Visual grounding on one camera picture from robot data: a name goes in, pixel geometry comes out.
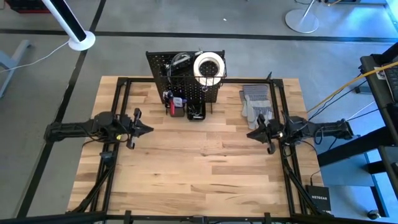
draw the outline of gray glove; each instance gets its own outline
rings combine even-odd
[[[257,118],[264,115],[266,122],[272,119],[271,103],[267,100],[268,86],[244,85],[239,92],[243,104],[242,116],[248,118],[249,129],[258,128]]]

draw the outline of white tape roll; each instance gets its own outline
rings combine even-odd
[[[200,65],[202,65],[205,62],[213,62],[217,65],[218,68],[218,73],[214,77],[204,77],[200,71]],[[193,75],[197,79],[197,81],[204,86],[212,86],[221,81],[221,78],[217,77],[223,77],[225,74],[225,64],[223,59],[216,53],[213,52],[206,52],[201,55],[199,55],[196,59],[195,62],[193,63]]]

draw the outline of wooden tabletop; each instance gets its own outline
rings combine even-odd
[[[117,79],[102,77],[93,116],[110,111]],[[306,118],[299,80],[284,79],[284,84],[290,115]],[[140,108],[142,122],[155,131],[137,139],[134,150],[121,144],[108,213],[122,215],[131,210],[132,215],[263,217],[269,212],[272,217],[288,217],[279,150],[268,155],[266,144],[246,137],[250,129],[241,116],[239,90],[240,84],[224,84],[213,114],[208,107],[206,120],[192,123],[186,117],[165,114],[154,83],[134,83],[126,113],[132,116],[134,108]],[[278,89],[277,97],[282,110]],[[83,148],[68,210],[94,186],[101,150],[102,144],[97,142]],[[316,153],[301,144],[297,157],[303,184],[309,184],[310,176],[319,170]],[[320,173],[313,181],[322,185]],[[299,212],[293,184],[292,188]]]

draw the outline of gray floor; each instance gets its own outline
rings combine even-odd
[[[99,1],[68,2],[81,24],[88,28]],[[97,30],[299,35],[286,28],[283,15],[303,6],[288,0],[278,1],[278,5],[276,2],[120,0],[111,4],[108,1]],[[322,26],[311,35],[397,37],[397,31],[380,6],[326,7],[318,4],[314,11],[322,16]],[[60,29],[49,15],[20,15],[7,9],[0,11],[0,21],[0,28]],[[64,36],[0,34],[1,50],[12,54],[23,39],[31,40],[33,47],[27,51],[22,63],[33,62],[67,41]],[[299,78],[305,106],[311,108],[359,74],[360,56],[381,53],[389,46],[391,44],[97,37],[86,56],[64,121],[84,121],[90,117],[101,76],[150,75],[145,56],[147,50],[225,50],[229,77],[265,77],[272,71],[276,78]],[[78,52],[63,47],[39,64],[19,69],[6,96],[0,100],[0,142],[3,142],[0,150],[0,218],[14,214],[42,147],[45,127],[55,116],[78,56]],[[372,101],[370,95],[351,93],[314,121],[349,118]],[[356,134],[366,134],[381,125],[380,119],[375,123],[369,118],[353,121]],[[29,215],[65,211],[82,142],[82,139],[67,139],[55,145]],[[366,219],[362,213],[354,217]]]

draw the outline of small box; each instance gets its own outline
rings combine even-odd
[[[170,113],[170,108],[167,108],[166,110],[172,118],[182,118],[185,116],[185,108],[174,108],[174,114]]]
[[[311,200],[324,212],[331,214],[330,195],[328,187],[305,186]]]
[[[206,103],[187,103],[187,118],[190,121],[203,121],[206,118]]]

